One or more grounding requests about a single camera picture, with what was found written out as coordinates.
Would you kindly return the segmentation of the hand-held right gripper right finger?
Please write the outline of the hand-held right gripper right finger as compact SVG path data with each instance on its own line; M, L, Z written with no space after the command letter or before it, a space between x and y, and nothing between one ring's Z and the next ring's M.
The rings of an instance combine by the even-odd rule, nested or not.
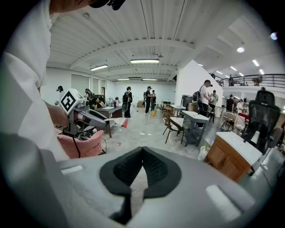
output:
M282 228L284 157L273 150L253 176L234 182L195 159L172 155L182 178L167 196L144 200L132 228Z

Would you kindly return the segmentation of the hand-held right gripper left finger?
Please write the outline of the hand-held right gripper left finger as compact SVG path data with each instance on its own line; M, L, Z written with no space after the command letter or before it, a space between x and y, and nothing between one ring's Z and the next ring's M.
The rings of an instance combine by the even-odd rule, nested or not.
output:
M56 162L52 152L15 134L0 136L0 173L20 227L141 228L129 184L101 170L99 158Z

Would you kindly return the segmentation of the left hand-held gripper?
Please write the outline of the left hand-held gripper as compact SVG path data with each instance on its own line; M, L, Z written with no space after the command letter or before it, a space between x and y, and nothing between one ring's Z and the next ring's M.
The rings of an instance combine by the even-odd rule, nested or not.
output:
M76 90L69 89L60 100L60 107L67 114L68 126L62 134L75 136L78 132L93 132L95 127L104 128L109 124L107 117L89 109L89 102Z

